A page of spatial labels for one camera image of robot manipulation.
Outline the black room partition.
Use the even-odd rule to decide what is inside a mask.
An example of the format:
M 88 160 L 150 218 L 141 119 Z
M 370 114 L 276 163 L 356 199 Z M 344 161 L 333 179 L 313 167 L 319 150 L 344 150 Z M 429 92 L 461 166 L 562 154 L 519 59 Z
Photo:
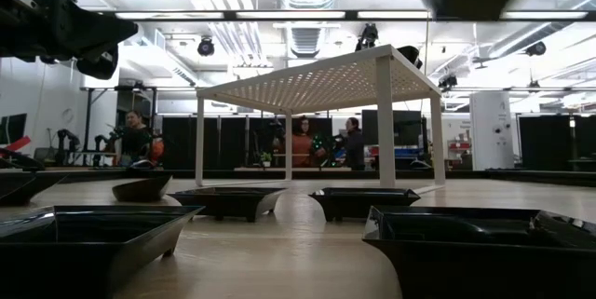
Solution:
M 524 170 L 596 172 L 596 115 L 520 116 Z
M 310 135 L 332 134 L 329 118 L 308 117 Z M 196 118 L 166 116 L 163 120 L 166 170 L 192 170 L 196 165 Z M 206 117 L 203 126 L 205 170 L 261 167 L 260 154 L 272 154 L 271 167 L 285 166 L 285 118 Z

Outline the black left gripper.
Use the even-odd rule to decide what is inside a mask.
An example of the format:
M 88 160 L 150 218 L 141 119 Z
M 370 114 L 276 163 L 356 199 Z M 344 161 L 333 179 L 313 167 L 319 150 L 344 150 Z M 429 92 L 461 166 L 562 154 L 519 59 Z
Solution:
M 134 22 L 87 11 L 77 0 L 0 0 L 0 58 L 74 60 L 82 74 L 108 80 L 118 44 L 137 32 Z

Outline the black teardrop mini plate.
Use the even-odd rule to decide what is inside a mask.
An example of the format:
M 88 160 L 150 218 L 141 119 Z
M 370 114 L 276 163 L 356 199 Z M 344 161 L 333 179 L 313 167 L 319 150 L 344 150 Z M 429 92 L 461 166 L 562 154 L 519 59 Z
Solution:
M 112 188 L 114 197 L 119 202 L 158 202 L 167 192 L 171 175 L 142 179 L 131 183 L 122 183 Z
M 66 177 L 67 174 L 63 173 L 0 173 L 0 207 L 26 206 L 36 195 Z

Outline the white perforated metal shelf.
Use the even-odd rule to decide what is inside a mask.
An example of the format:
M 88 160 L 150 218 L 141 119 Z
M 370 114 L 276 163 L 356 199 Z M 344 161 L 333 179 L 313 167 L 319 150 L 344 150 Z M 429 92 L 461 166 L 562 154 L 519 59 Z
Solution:
M 375 104 L 380 185 L 393 187 L 396 182 L 393 104 L 425 99 L 430 100 L 434 185 L 443 187 L 446 172 L 442 149 L 441 92 L 391 45 L 198 89 L 195 183 L 199 187 L 204 185 L 206 100 L 285 116 L 284 180 L 287 182 L 292 179 L 291 119 L 294 116 Z

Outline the red flat object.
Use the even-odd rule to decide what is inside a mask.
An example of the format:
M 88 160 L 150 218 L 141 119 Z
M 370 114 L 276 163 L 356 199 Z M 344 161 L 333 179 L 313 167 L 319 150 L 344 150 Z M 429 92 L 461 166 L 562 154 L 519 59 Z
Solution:
M 12 151 L 12 152 L 17 152 L 21 148 L 27 146 L 30 142 L 31 142 L 30 137 L 29 136 L 24 136 L 24 137 L 19 138 L 15 142 L 8 144 L 8 145 L 1 145 L 1 148 L 7 149 L 7 150 Z

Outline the black computer monitor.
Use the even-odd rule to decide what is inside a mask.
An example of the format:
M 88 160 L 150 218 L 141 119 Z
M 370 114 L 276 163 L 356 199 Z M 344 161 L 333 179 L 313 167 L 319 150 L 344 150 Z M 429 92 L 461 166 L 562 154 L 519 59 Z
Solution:
M 24 136 L 26 114 L 0 117 L 0 145 L 11 144 Z

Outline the shelf with red bins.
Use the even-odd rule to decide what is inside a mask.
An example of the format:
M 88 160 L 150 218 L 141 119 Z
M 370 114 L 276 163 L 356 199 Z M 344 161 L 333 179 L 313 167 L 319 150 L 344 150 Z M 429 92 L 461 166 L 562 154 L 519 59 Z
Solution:
M 472 170 L 471 136 L 466 130 L 447 142 L 447 159 L 450 170 Z

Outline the black aluminium table frame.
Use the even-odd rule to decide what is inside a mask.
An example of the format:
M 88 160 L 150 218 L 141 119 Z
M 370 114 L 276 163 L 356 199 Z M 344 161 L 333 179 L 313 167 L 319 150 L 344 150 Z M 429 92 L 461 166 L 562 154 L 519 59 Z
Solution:
M 0 170 L 0 182 L 13 178 L 33 178 L 46 176 L 65 177 L 66 183 L 107 181 L 116 179 L 145 179 L 170 175 L 177 179 L 193 179 L 192 170 L 44 170 L 38 172 Z M 204 180 L 283 180 L 283 170 L 206 170 Z M 377 171 L 352 170 L 294 170 L 294 180 L 371 180 L 380 179 Z M 596 188 L 596 172 L 587 171 L 548 171 L 548 170 L 455 170 L 446 173 L 448 180 L 502 180 L 511 182 L 546 183 L 557 185 L 583 186 Z

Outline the white round column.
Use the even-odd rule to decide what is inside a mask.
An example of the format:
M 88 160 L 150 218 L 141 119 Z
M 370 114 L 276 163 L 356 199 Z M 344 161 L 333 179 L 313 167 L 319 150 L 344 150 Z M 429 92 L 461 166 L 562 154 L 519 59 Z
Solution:
M 513 169 L 509 94 L 506 91 L 480 91 L 469 98 L 472 168 Z

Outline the person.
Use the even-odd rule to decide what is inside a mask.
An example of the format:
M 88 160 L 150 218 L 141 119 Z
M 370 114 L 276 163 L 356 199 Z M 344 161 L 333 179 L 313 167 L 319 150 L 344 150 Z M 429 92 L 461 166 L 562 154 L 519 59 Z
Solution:
M 345 137 L 345 164 L 355 171 L 364 170 L 364 138 L 359 127 L 359 121 L 355 117 L 350 117 L 345 123 L 345 128 L 347 132 Z
M 130 167 L 139 161 L 148 161 L 157 166 L 165 151 L 163 140 L 147 127 L 137 111 L 126 114 L 126 124 L 115 141 L 114 164 L 118 167 Z
M 324 148 L 313 148 L 313 137 L 310 135 L 310 124 L 306 116 L 300 116 L 292 126 L 291 151 L 294 168 L 312 167 L 315 159 L 326 155 Z

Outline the black overhead light bar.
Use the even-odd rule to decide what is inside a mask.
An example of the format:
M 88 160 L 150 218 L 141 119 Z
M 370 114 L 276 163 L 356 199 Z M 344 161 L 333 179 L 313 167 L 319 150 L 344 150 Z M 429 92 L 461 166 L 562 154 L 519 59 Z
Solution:
M 102 10 L 102 15 L 137 22 L 215 21 L 456 21 L 424 10 Z M 596 10 L 506 11 L 503 22 L 596 22 Z

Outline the background robot with green lights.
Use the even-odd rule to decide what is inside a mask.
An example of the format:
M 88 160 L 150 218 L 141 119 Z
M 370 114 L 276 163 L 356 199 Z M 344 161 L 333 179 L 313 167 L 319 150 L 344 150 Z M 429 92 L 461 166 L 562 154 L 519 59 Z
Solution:
M 318 168 L 339 168 L 345 161 L 345 141 L 342 134 L 315 135 L 312 139 L 312 163 Z

